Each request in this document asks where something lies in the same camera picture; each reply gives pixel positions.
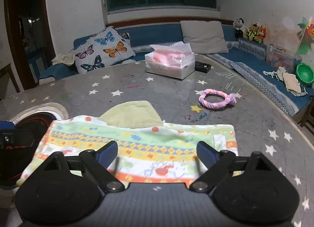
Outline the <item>butterfly print pillow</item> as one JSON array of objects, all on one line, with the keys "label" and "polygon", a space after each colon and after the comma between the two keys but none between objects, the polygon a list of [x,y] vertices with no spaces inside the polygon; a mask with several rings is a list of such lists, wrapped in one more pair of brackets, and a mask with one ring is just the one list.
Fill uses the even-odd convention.
[{"label": "butterfly print pillow", "polygon": [[71,54],[75,56],[78,73],[112,66],[135,56],[128,39],[122,37],[113,26],[89,37]]}]

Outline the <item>dark wooden doorway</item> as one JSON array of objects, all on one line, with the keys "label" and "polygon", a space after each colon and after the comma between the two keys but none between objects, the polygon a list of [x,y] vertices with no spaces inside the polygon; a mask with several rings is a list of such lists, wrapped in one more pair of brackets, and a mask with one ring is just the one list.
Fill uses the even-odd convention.
[{"label": "dark wooden doorway", "polygon": [[34,88],[55,56],[46,0],[4,0],[8,44],[24,90]]}]

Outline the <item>small black box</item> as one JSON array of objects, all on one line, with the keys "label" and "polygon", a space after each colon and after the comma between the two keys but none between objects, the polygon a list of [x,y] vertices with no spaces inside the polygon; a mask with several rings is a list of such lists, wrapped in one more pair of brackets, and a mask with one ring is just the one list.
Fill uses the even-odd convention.
[{"label": "small black box", "polygon": [[202,72],[202,73],[208,73],[211,70],[211,65],[207,63],[202,62],[195,62],[195,71]]}]

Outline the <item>cream crocheted cloth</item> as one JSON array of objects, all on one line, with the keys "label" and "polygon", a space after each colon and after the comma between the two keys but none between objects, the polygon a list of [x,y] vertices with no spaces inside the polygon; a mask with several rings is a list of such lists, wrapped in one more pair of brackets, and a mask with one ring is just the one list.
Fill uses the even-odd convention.
[{"label": "cream crocheted cloth", "polygon": [[52,60],[52,65],[64,64],[71,66],[75,63],[75,56],[71,53],[57,54]]}]

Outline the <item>colourful pinwheel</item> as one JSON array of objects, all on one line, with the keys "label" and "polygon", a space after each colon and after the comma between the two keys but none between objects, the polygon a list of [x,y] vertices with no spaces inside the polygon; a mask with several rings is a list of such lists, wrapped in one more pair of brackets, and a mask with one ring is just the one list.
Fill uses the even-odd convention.
[{"label": "colourful pinwheel", "polygon": [[311,50],[313,43],[313,18],[303,17],[298,27],[301,29],[301,32],[296,54],[306,55]]}]

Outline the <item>clear plastic toy box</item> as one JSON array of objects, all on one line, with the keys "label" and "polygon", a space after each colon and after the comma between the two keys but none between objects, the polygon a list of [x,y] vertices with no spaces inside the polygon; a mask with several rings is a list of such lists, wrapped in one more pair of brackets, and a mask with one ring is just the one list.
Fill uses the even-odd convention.
[{"label": "clear plastic toy box", "polygon": [[267,48],[266,63],[275,69],[283,67],[288,73],[294,73],[302,57],[291,51],[270,44]]}]

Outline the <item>panda plush toy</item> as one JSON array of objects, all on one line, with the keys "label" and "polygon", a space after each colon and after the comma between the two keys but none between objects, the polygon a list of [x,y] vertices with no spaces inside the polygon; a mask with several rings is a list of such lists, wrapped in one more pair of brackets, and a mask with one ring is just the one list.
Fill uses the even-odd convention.
[{"label": "panda plush toy", "polygon": [[243,30],[242,27],[244,25],[244,20],[239,17],[238,19],[236,19],[233,23],[234,29],[235,29],[235,38],[243,38]]}]

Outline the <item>blue sofa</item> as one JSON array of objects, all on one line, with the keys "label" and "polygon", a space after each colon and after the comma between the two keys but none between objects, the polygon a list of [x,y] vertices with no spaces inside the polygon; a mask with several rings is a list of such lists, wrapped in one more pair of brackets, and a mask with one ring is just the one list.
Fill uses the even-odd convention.
[{"label": "blue sofa", "polygon": [[233,69],[267,95],[282,111],[297,115],[313,101],[313,88],[298,79],[301,58],[276,46],[235,37],[235,28],[219,21],[182,21],[104,30],[78,39],[39,77],[45,84],[109,66],[145,62],[149,73],[182,80],[205,55]]}]

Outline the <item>beige cloth on sofa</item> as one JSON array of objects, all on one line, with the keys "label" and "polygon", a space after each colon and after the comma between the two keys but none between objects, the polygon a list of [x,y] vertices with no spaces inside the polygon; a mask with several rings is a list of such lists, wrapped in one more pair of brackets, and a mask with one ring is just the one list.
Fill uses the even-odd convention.
[{"label": "beige cloth on sofa", "polygon": [[298,81],[296,75],[288,73],[282,66],[278,67],[277,71],[263,71],[263,74],[276,78],[278,81],[282,81],[285,84],[286,90],[295,97],[303,97],[308,94],[305,86]]}]

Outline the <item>yellow and orange plush toys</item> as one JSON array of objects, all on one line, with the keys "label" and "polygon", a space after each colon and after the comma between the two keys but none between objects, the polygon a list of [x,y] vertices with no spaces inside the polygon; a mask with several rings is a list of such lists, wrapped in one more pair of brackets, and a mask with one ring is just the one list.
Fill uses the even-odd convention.
[{"label": "yellow and orange plush toys", "polygon": [[248,29],[245,30],[243,38],[254,41],[259,44],[264,44],[266,37],[267,28],[263,25],[258,25],[258,23],[252,23]]}]

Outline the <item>colourful patterned baby garment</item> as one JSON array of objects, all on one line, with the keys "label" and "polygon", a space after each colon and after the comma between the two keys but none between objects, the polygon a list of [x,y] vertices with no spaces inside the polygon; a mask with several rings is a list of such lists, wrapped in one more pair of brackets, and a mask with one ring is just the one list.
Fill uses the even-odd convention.
[{"label": "colourful patterned baby garment", "polygon": [[120,128],[104,117],[79,115],[55,120],[43,135],[30,164],[22,172],[20,186],[53,152],[77,156],[86,149],[99,150],[114,140],[118,158],[108,167],[123,184],[176,183],[190,185],[206,167],[196,155],[204,141],[215,150],[237,154],[234,127],[228,124],[181,125],[144,123],[141,128]]}]

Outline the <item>dark wooden desk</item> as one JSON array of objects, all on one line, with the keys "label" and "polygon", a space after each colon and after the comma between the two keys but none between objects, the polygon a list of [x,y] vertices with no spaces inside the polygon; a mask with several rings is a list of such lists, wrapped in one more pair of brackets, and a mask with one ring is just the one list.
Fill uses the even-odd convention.
[{"label": "dark wooden desk", "polygon": [[14,77],[11,64],[1,68],[0,97],[1,100],[20,92],[20,88]]}]

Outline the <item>beige cushion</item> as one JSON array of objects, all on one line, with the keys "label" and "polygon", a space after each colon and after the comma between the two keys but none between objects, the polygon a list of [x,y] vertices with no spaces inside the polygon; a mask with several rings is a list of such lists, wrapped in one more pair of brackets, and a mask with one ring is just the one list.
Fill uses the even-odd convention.
[{"label": "beige cushion", "polygon": [[219,21],[180,21],[184,43],[195,54],[228,53],[223,28]]}]

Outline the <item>built-in induction cooktop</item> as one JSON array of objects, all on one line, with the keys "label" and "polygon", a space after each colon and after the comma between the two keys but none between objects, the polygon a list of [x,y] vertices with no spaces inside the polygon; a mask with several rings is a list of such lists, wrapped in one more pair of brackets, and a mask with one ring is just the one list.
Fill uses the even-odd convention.
[{"label": "built-in induction cooktop", "polygon": [[44,134],[53,121],[69,117],[59,103],[26,109],[8,120],[1,118],[1,191],[13,190],[30,164]]}]

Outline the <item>green plastic bowl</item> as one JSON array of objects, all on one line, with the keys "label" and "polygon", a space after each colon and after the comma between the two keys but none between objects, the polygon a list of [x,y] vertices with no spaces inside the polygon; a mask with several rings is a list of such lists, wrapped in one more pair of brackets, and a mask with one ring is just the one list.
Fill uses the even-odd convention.
[{"label": "green plastic bowl", "polygon": [[300,63],[295,70],[295,75],[303,85],[309,87],[313,84],[314,73],[311,66]]}]

